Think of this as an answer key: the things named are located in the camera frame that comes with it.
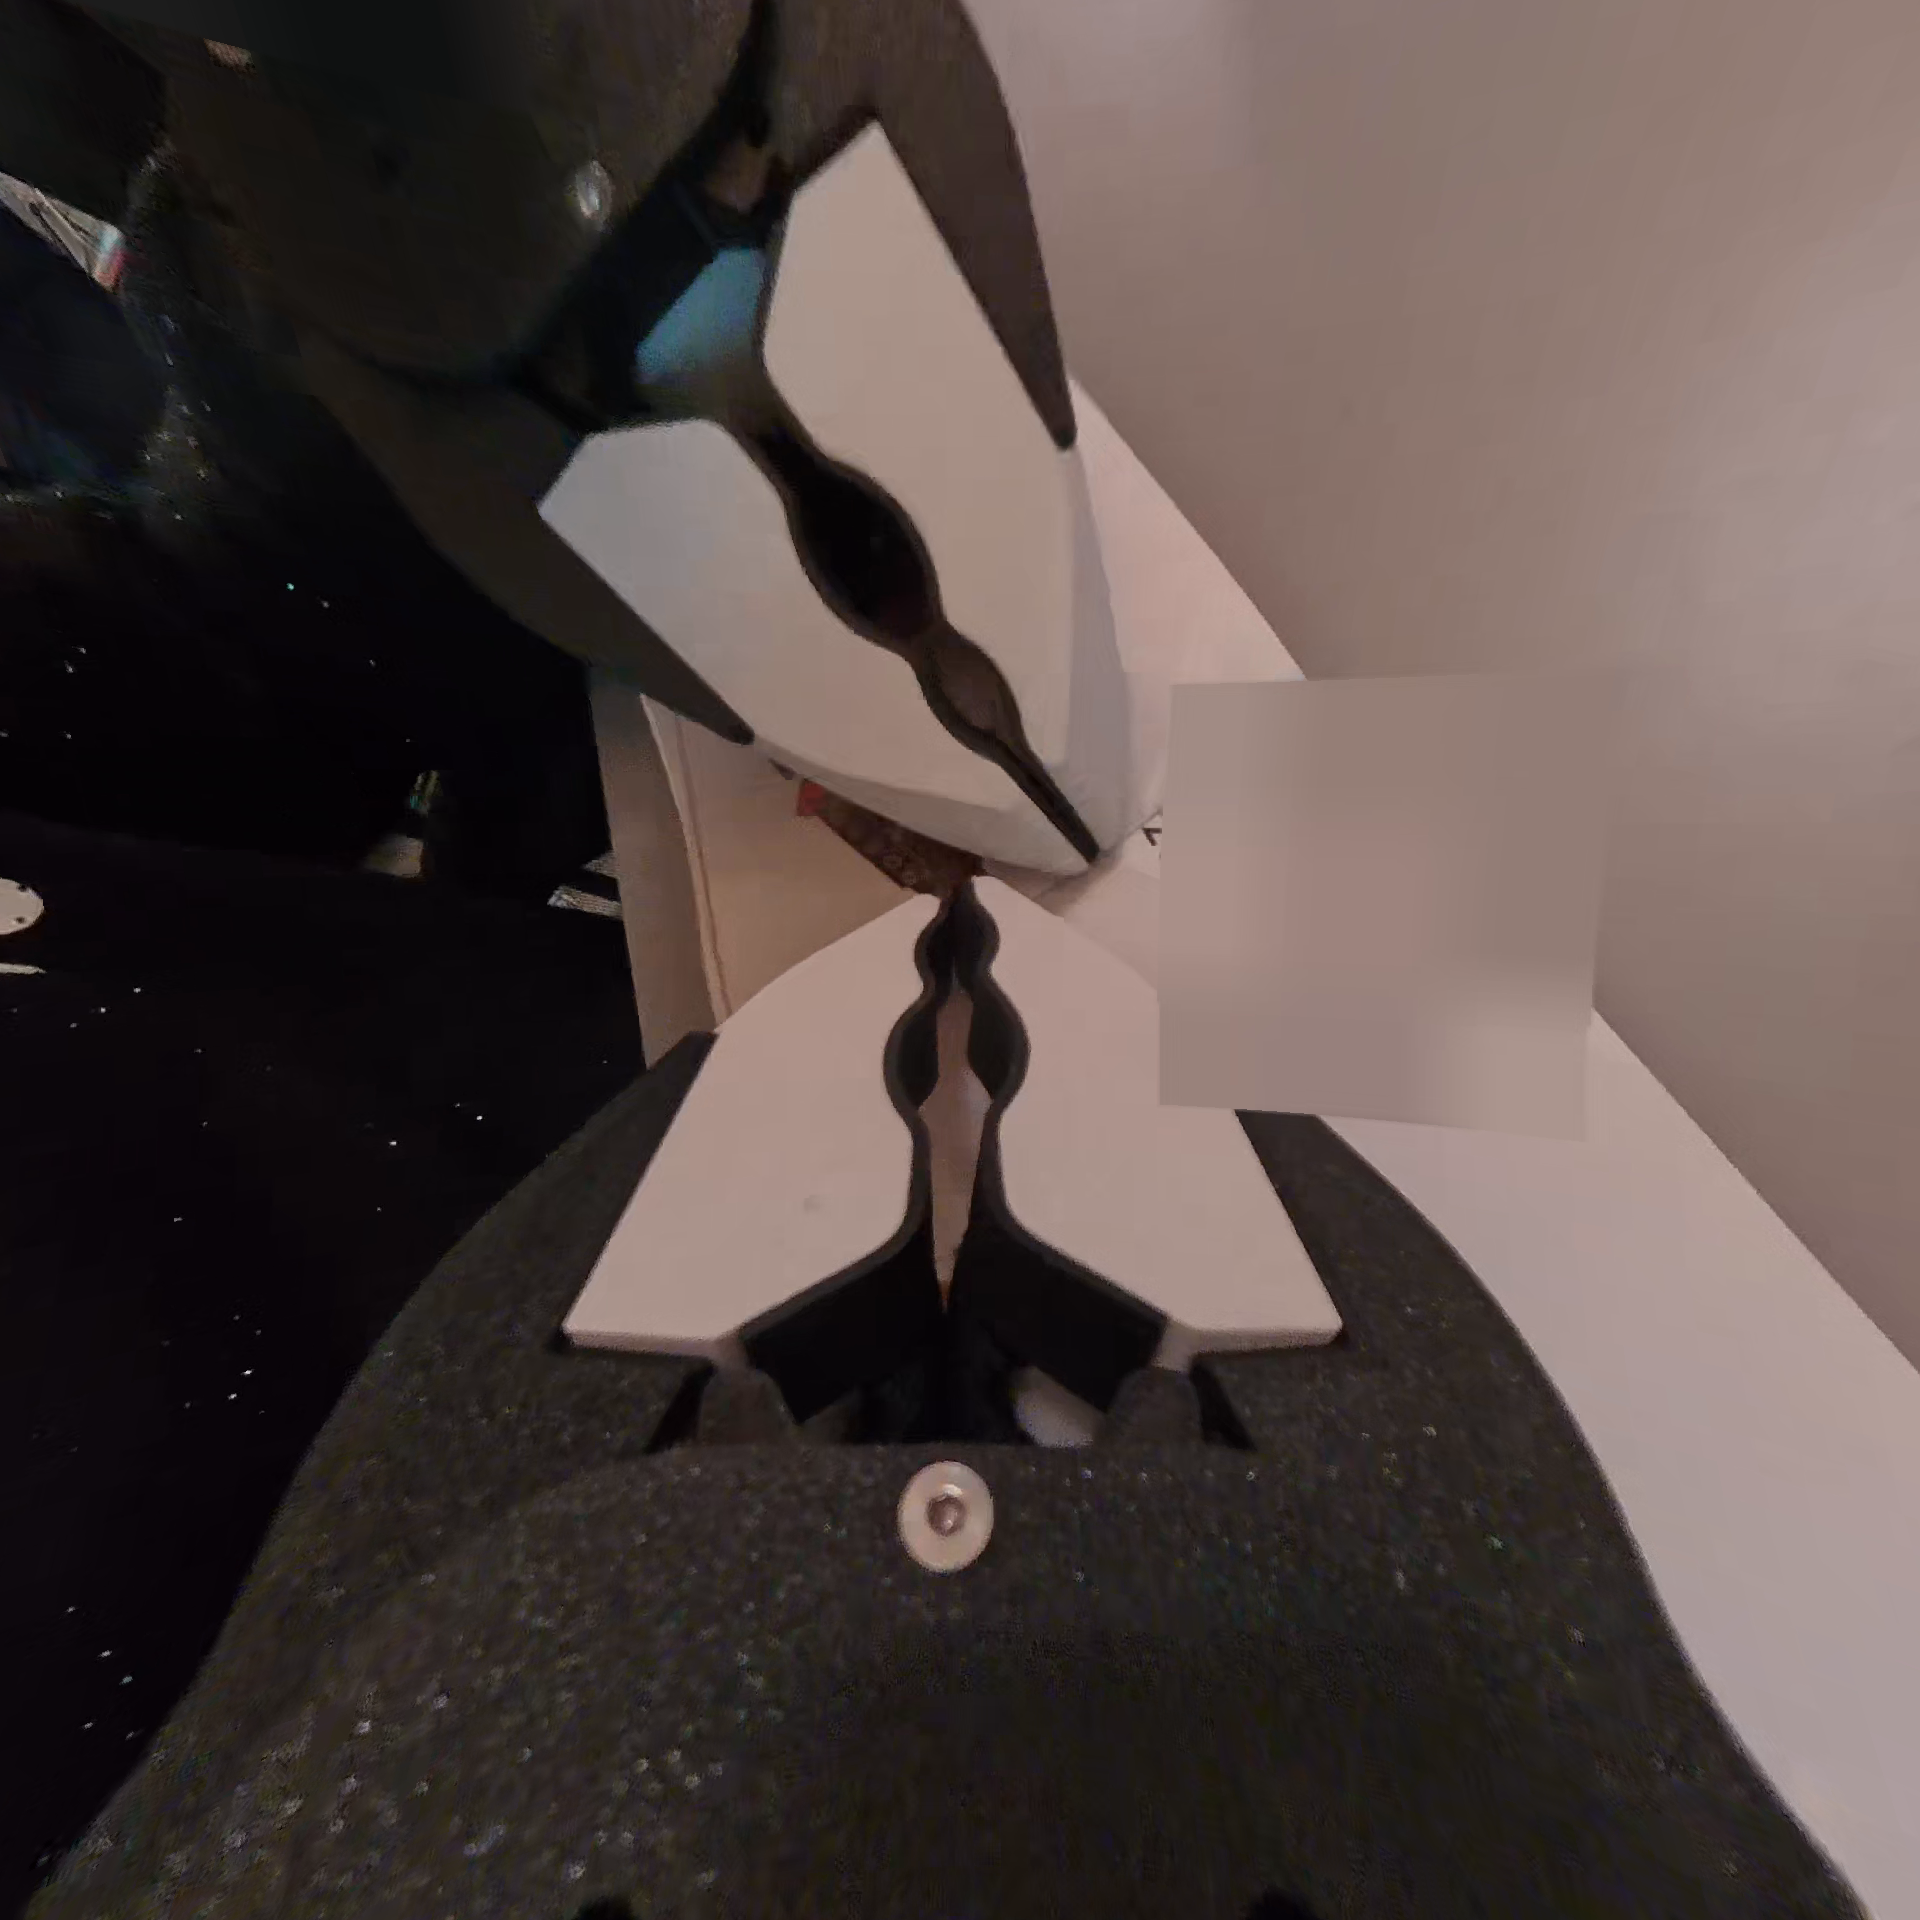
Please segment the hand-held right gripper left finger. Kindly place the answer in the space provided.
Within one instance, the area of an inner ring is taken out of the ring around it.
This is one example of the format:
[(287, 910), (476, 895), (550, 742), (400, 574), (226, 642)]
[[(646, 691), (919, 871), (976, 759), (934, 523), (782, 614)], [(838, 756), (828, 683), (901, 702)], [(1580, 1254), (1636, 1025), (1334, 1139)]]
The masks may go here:
[(571, 1346), (741, 1359), (749, 1332), (904, 1226), (915, 1124), (884, 1049), (924, 998), (940, 913), (907, 895), (722, 1022), (567, 1310)]

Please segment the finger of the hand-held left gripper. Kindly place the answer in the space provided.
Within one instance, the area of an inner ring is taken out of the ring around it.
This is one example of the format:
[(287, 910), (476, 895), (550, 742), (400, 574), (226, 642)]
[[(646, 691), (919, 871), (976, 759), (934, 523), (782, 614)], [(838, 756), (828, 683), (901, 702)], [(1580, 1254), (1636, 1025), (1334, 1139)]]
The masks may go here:
[(776, 486), (720, 426), (590, 437), (540, 517), (768, 762), (989, 861), (1038, 874), (1091, 861), (1012, 772), (948, 732), (909, 661), (830, 607)]
[(916, 666), (851, 637), (830, 747), (782, 756), (916, 833), (1019, 868), (1087, 868), (1141, 822), (1135, 719), (1087, 473), (1060, 445), (878, 125), (796, 194), (762, 363), (822, 459), (874, 486), (924, 555), (966, 693), (998, 733), (948, 732)]

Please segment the white lego instruction booklet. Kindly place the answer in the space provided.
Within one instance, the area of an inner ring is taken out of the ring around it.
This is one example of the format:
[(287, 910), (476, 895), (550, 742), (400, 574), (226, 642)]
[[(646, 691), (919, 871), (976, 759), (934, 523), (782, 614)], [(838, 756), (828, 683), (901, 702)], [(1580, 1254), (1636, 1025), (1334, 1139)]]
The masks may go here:
[[(645, 1054), (886, 905), (752, 753), (597, 686)], [(1918, 1913), (1918, 1382), (1603, 1019), (1582, 1139), (1328, 1131), (1572, 1412), (1675, 1637), (1869, 1915)]]

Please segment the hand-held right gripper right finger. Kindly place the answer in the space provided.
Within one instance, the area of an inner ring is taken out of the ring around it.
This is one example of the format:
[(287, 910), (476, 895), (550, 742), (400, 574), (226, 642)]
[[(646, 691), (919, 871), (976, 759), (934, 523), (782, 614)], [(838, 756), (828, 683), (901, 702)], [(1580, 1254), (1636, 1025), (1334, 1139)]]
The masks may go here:
[(1160, 1100), (1144, 978), (1023, 895), (954, 901), (988, 1093), (954, 1307), (1043, 1373), (1183, 1372), (1339, 1338), (1244, 1127)]

